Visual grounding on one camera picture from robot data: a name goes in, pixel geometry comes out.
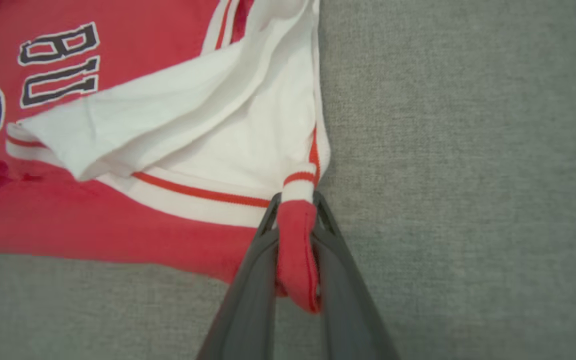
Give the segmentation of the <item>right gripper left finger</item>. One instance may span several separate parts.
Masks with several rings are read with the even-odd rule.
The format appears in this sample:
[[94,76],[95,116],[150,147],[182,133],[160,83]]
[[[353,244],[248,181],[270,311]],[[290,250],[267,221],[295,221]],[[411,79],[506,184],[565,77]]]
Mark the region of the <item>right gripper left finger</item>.
[[270,360],[274,357],[276,268],[281,194],[273,196],[238,267],[197,360]]

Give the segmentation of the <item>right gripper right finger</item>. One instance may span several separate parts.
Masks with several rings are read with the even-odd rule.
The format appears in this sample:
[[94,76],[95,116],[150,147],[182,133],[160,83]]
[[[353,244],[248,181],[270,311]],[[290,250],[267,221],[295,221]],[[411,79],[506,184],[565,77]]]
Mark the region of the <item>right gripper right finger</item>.
[[399,360],[400,354],[325,199],[313,196],[325,360]]

